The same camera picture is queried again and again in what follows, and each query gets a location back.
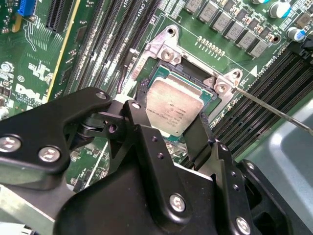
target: screw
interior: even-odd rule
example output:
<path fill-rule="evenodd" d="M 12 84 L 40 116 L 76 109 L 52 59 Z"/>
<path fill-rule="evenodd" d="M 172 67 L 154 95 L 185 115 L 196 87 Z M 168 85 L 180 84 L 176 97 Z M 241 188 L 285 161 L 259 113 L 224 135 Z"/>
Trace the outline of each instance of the screw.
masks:
<path fill-rule="evenodd" d="M 254 170 L 254 165 L 252 163 L 247 163 L 247 165 L 249 166 L 251 170 Z"/>
<path fill-rule="evenodd" d="M 225 89 L 226 89 L 225 86 L 219 86 L 218 87 L 218 90 L 220 93 L 223 93 L 225 91 Z"/>
<path fill-rule="evenodd" d="M 248 223 L 241 217 L 237 217 L 236 218 L 236 223 L 237 226 L 239 228 L 239 230 L 245 234 L 245 235 L 250 235 L 251 230 L 250 230 L 250 226 L 248 225 Z"/>
<path fill-rule="evenodd" d="M 140 109 L 141 108 L 140 104 L 138 104 L 137 102 L 132 102 L 132 106 L 134 108 L 136 108 L 136 109 Z"/>
<path fill-rule="evenodd" d="M 21 141 L 13 136 L 0 138 L 0 152 L 11 153 L 21 147 Z"/>
<path fill-rule="evenodd" d="M 44 147 L 39 153 L 39 157 L 44 162 L 53 163 L 60 158 L 60 151 L 54 147 Z"/>
<path fill-rule="evenodd" d="M 173 60 L 174 58 L 174 52 L 171 49 L 165 49 L 162 53 L 161 53 L 161 58 L 162 60 L 166 61 L 166 62 L 170 62 Z"/>
<path fill-rule="evenodd" d="M 228 151 L 227 147 L 224 144 L 221 144 L 221 148 L 225 151 Z"/>
<path fill-rule="evenodd" d="M 170 196 L 170 204 L 174 210 L 177 212 L 183 212 L 185 210 L 185 202 L 182 197 L 178 196 L 177 194 L 172 194 Z"/>
<path fill-rule="evenodd" d="M 97 96 L 98 98 L 100 98 L 100 99 L 106 99 L 106 98 L 107 98 L 106 95 L 105 95 L 103 92 L 98 92 L 98 93 L 96 93 L 96 96 Z"/>

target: black plastic bracket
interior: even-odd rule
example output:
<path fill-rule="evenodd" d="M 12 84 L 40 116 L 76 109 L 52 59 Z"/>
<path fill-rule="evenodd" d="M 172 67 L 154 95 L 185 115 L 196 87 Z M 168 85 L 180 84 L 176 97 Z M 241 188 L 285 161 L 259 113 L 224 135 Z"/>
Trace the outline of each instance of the black plastic bracket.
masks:
<path fill-rule="evenodd" d="M 41 190 L 56 187 L 68 168 L 69 147 L 79 123 L 110 104 L 111 98 L 101 90 L 87 88 L 1 121 L 0 138 L 16 137 L 21 146 L 0 152 L 0 182 Z M 59 150 L 57 161 L 39 158 L 39 151 L 47 146 Z"/>

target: mounting hole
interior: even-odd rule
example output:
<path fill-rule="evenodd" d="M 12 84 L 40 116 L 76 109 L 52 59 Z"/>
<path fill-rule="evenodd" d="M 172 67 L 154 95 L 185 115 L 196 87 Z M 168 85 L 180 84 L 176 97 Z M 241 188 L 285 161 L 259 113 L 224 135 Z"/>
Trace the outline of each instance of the mounting hole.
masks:
<path fill-rule="evenodd" d="M 240 191 L 238 185 L 233 185 L 233 188 L 238 192 Z"/>
<path fill-rule="evenodd" d="M 109 133 L 114 133 L 117 130 L 117 126 L 115 124 L 111 124 L 109 126 Z"/>
<path fill-rule="evenodd" d="M 240 78 L 240 73 L 238 71 L 235 71 L 233 73 L 233 78 Z"/>
<path fill-rule="evenodd" d="M 175 35 L 175 30 L 173 30 L 172 28 L 169 28 L 168 31 L 167 31 L 167 33 L 168 33 L 168 35 L 169 35 L 170 37 L 174 37 L 174 35 Z"/>
<path fill-rule="evenodd" d="M 280 40 L 281 40 L 281 37 L 280 37 L 279 35 L 276 35 L 276 36 L 273 38 L 272 43 L 273 43 L 273 44 L 277 44 L 277 43 L 280 42 Z"/>
<path fill-rule="evenodd" d="M 162 159 L 164 158 L 164 155 L 163 155 L 163 153 L 158 153 L 158 154 L 157 154 L 157 157 L 162 160 Z"/>

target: capacitor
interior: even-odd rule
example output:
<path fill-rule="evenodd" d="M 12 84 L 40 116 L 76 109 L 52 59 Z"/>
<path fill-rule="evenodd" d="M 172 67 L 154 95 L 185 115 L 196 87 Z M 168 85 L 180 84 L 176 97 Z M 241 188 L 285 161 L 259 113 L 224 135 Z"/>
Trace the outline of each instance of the capacitor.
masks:
<path fill-rule="evenodd" d="M 269 7 L 268 14 L 272 18 L 286 18 L 291 11 L 289 2 L 277 1 Z"/>
<path fill-rule="evenodd" d="M 306 37 L 306 32 L 297 27 L 291 27 L 287 30 L 287 37 L 294 40 L 295 42 L 301 42 Z"/>
<path fill-rule="evenodd" d="M 3 120 L 9 115 L 9 110 L 6 107 L 0 107 L 0 120 Z"/>
<path fill-rule="evenodd" d="M 251 0 L 253 4 L 263 4 L 269 2 L 269 0 Z"/>
<path fill-rule="evenodd" d="M 5 105 L 5 99 L 0 96 L 0 107 Z"/>

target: metal plate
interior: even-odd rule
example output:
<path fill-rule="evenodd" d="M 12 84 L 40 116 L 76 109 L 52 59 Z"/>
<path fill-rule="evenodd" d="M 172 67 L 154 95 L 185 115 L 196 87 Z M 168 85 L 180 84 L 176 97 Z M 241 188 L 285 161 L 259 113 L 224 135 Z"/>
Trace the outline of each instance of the metal plate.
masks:
<path fill-rule="evenodd" d="M 182 135 L 204 106 L 201 94 L 174 76 L 156 78 L 147 94 L 151 125 L 176 137 Z"/>

